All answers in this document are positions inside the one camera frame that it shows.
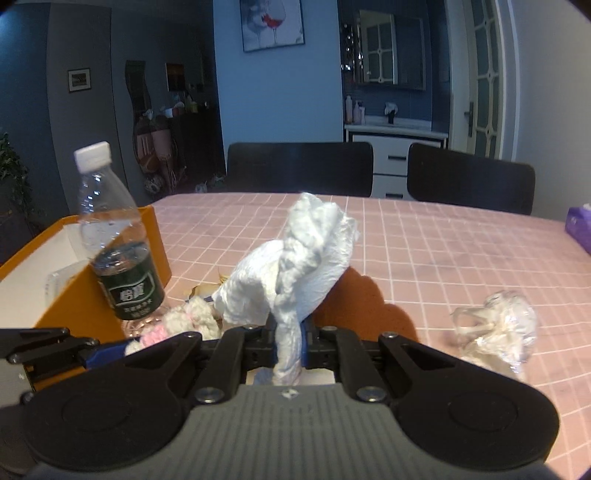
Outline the cream pink plush toy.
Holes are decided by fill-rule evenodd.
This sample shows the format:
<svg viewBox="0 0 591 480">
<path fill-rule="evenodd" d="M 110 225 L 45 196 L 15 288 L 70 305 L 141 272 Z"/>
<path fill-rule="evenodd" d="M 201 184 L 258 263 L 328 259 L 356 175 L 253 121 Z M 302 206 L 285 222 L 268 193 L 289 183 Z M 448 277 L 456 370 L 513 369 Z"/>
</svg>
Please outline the cream pink plush toy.
<svg viewBox="0 0 591 480">
<path fill-rule="evenodd" d="M 205 341 L 221 337 L 221 317 L 211 302 L 196 296 L 172 308 L 154 325 L 145 327 L 136 340 L 129 342 L 124 355 L 132 355 L 185 332 L 198 332 Z"/>
</svg>

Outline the crumpled clear plastic bag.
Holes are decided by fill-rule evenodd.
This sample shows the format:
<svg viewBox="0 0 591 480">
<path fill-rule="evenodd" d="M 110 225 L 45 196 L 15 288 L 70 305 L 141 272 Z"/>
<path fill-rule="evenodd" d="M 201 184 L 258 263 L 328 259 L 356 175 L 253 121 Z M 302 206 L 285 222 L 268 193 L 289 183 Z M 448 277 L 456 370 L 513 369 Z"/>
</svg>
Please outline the crumpled clear plastic bag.
<svg viewBox="0 0 591 480">
<path fill-rule="evenodd" d="M 537 341 L 539 320 L 525 296 L 496 292 L 482 306 L 457 308 L 452 322 L 462 360 L 527 381 L 525 366 Z"/>
</svg>

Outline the green potted plant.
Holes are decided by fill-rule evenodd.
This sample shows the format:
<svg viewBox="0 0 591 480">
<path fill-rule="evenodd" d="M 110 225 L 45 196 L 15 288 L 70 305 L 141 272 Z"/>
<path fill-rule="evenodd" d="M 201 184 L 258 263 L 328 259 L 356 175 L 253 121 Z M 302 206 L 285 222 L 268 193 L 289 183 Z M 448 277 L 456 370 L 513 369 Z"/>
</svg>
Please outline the green potted plant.
<svg viewBox="0 0 591 480">
<path fill-rule="evenodd" d="M 7 132 L 1 134 L 1 185 L 9 189 L 10 202 L 28 223 L 34 220 L 35 206 L 29 183 L 29 170 L 10 142 Z"/>
</svg>

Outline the black chair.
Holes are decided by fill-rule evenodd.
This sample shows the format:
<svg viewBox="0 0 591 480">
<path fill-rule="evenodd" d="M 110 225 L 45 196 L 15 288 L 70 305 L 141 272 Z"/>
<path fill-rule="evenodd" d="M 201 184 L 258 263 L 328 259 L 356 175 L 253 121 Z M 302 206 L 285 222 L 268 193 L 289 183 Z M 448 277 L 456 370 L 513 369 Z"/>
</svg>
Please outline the black chair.
<svg viewBox="0 0 591 480">
<path fill-rule="evenodd" d="M 532 166 L 414 143 L 407 189 L 422 202 L 529 215 L 536 173 Z"/>
<path fill-rule="evenodd" d="M 369 197 L 373 168 L 367 142 L 235 143 L 225 185 L 233 192 Z"/>
</svg>

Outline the black chair left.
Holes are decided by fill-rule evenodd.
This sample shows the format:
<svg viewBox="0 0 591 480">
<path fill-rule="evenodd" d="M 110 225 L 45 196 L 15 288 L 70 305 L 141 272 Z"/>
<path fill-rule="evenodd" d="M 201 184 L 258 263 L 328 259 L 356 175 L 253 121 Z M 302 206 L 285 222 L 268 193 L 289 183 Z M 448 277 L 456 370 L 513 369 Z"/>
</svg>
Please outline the black chair left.
<svg viewBox="0 0 591 480">
<path fill-rule="evenodd" d="M 367 142 L 235 143 L 225 185 L 233 192 L 369 197 L 373 168 Z"/>
</svg>

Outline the black chair right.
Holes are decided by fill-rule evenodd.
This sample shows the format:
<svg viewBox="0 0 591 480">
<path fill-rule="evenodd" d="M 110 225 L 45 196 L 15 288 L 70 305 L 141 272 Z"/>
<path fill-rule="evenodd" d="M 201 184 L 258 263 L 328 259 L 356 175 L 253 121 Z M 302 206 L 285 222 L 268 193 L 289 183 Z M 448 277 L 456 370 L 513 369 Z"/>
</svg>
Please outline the black chair right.
<svg viewBox="0 0 591 480">
<path fill-rule="evenodd" d="M 422 202 L 529 215 L 536 173 L 532 166 L 414 143 L 407 189 Z"/>
</svg>

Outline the small framed wall photo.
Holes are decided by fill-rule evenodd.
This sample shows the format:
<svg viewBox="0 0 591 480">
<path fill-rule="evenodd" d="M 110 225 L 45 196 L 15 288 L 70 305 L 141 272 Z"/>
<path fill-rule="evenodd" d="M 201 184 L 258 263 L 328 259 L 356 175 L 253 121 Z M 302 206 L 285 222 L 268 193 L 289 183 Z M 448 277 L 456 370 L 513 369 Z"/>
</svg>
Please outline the small framed wall photo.
<svg viewBox="0 0 591 480">
<path fill-rule="evenodd" d="M 89 68 L 68 70 L 67 81 L 69 93 L 90 90 L 92 88 L 91 70 Z"/>
</svg>

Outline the white drawer cabinet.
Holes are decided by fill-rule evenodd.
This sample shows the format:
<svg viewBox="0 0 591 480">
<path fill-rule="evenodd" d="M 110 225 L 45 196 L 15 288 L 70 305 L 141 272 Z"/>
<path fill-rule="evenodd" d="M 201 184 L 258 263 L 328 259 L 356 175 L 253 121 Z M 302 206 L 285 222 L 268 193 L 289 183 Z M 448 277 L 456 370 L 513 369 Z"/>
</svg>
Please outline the white drawer cabinet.
<svg viewBox="0 0 591 480">
<path fill-rule="evenodd" d="M 448 146 L 446 133 L 377 125 L 346 125 L 348 142 L 366 142 L 373 147 L 373 198 L 409 200 L 407 189 L 408 158 L 415 143 L 436 148 Z"/>
</svg>

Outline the purple tissue pack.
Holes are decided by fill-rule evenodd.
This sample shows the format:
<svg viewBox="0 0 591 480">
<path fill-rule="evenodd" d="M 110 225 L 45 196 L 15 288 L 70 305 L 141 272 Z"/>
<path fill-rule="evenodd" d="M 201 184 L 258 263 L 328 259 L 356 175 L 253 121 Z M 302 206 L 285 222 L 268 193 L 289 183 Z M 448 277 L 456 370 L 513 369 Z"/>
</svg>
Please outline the purple tissue pack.
<svg viewBox="0 0 591 480">
<path fill-rule="evenodd" d="M 565 231 L 591 254 L 591 205 L 586 203 L 568 210 Z"/>
</svg>

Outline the wine glass wall picture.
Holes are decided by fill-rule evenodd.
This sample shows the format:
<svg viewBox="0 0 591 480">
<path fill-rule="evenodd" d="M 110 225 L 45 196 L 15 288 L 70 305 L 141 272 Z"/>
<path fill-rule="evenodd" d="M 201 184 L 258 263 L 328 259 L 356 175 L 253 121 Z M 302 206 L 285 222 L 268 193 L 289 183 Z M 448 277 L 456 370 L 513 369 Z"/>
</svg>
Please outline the wine glass wall picture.
<svg viewBox="0 0 591 480">
<path fill-rule="evenodd" d="M 240 1 L 244 53 L 304 45 L 300 0 Z"/>
</svg>

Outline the wall mirror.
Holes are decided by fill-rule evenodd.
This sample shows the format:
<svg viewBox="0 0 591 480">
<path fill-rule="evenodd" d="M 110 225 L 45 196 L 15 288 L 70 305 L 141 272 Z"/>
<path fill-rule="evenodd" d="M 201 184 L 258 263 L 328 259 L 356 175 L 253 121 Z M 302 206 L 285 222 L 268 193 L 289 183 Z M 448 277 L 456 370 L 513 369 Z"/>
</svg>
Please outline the wall mirror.
<svg viewBox="0 0 591 480">
<path fill-rule="evenodd" d="M 363 84 L 425 89 L 425 41 L 420 18 L 360 10 L 356 32 Z"/>
</svg>

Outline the white glass-panel door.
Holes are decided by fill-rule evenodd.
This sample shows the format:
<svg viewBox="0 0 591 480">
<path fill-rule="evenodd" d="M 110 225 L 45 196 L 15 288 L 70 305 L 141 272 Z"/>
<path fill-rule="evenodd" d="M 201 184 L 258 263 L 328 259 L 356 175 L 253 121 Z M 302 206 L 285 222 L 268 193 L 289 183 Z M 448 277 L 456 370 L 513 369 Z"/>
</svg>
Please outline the white glass-panel door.
<svg viewBox="0 0 591 480">
<path fill-rule="evenodd" d="M 468 152 L 497 159 L 501 147 L 502 46 L 494 1 L 463 2 L 468 48 L 470 99 Z"/>
</svg>

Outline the plastic water bottle green label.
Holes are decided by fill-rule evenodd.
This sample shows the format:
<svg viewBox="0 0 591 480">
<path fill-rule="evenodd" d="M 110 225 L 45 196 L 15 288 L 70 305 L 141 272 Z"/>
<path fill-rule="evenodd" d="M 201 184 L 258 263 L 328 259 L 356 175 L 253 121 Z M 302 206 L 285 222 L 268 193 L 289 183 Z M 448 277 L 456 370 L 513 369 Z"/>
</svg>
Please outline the plastic water bottle green label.
<svg viewBox="0 0 591 480">
<path fill-rule="evenodd" d="M 137 336 L 165 313 L 164 289 L 139 209 L 112 169 L 108 142 L 76 150 L 74 161 L 84 251 L 126 335 Z"/>
</svg>

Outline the orange cardboard box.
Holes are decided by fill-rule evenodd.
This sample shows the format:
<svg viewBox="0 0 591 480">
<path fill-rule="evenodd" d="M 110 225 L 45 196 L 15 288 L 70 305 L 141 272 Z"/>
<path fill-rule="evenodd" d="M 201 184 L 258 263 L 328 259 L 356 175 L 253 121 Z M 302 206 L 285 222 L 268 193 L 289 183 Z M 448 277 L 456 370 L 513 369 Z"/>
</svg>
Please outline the orange cardboard box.
<svg viewBox="0 0 591 480">
<path fill-rule="evenodd" d="M 65 327 L 77 337 L 101 342 L 124 338 L 120 321 L 108 306 L 89 265 L 72 278 L 51 304 L 45 300 L 48 276 L 85 262 L 78 218 L 66 216 L 1 265 L 3 328 Z"/>
</svg>

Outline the white cloth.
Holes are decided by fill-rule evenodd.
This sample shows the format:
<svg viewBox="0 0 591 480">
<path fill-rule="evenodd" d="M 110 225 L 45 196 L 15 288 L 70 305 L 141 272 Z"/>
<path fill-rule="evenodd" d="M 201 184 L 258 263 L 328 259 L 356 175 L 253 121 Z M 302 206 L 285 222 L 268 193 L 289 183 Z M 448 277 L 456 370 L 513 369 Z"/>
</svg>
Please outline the white cloth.
<svg viewBox="0 0 591 480">
<path fill-rule="evenodd" d="M 358 223 L 338 204 L 304 192 L 290 208 L 283 237 L 253 250 L 212 294 L 228 326 L 276 321 L 276 365 L 256 373 L 262 385 L 291 386 L 303 370 L 301 322 L 349 268 Z"/>
</svg>

